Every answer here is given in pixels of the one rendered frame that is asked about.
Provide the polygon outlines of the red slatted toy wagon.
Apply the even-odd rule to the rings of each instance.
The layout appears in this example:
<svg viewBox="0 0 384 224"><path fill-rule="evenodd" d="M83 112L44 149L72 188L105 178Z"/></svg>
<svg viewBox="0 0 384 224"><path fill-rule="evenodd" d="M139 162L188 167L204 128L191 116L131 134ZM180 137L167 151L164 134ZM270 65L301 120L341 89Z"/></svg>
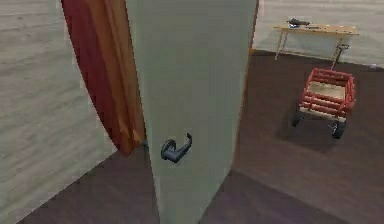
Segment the red slatted toy wagon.
<svg viewBox="0 0 384 224"><path fill-rule="evenodd" d="M340 139L346 129L347 118L356 103L354 76L335 70L341 53L348 44L338 44L335 59L329 69L313 68L303 93L298 100L291 125L296 127L307 116L331 121L331 136Z"/></svg>

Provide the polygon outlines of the grey-green room door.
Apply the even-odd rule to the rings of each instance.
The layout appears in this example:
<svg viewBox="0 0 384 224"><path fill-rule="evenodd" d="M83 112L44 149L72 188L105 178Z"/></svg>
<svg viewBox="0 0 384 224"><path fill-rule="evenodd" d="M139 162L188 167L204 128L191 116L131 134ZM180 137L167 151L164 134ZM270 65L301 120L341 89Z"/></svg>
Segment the grey-green room door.
<svg viewBox="0 0 384 224"><path fill-rule="evenodd" d="M257 3L126 0L159 224L198 224L230 170Z"/></svg>

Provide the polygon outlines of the black object on table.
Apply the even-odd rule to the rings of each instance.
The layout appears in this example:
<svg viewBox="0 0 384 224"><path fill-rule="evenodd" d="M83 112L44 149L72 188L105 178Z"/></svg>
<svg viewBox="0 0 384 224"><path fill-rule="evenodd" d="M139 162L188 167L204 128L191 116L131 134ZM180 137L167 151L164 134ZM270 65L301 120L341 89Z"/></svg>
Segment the black object on table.
<svg viewBox="0 0 384 224"><path fill-rule="evenodd" d="M310 25L310 22L308 22L308 21L301 21L301 20L298 20L296 18L292 18L290 20L287 20L286 22L288 24L292 25L292 26L302 26L302 25L308 26L308 25Z"/></svg>

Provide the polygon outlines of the red-orange curtain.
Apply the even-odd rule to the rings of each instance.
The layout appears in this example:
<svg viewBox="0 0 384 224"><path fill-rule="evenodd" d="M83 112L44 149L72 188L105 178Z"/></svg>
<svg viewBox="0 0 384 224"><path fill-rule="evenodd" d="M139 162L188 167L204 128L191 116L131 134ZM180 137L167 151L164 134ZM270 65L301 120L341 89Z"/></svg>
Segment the red-orange curtain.
<svg viewBox="0 0 384 224"><path fill-rule="evenodd" d="M118 151L143 144L146 129L126 0L61 0L87 92Z"/></svg>

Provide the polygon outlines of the light wooden table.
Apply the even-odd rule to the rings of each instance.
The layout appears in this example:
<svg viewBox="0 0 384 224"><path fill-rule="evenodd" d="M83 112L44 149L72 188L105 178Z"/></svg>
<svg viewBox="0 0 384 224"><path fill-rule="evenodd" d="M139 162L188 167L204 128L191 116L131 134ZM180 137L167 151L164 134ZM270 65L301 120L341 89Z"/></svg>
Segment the light wooden table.
<svg viewBox="0 0 384 224"><path fill-rule="evenodd" d="M288 53L285 49L290 33L304 33L314 35L333 35L337 37L337 44L335 46L334 55L332 56L332 64L330 69L333 70L335 65L339 62L342 52L349 48L348 44L344 44L344 41L351 36L358 36L359 32L356 27L351 26L338 26L329 24L313 24L313 25L276 25L274 29L278 29L279 39L277 42L277 49L275 53L275 59L282 53Z"/></svg>

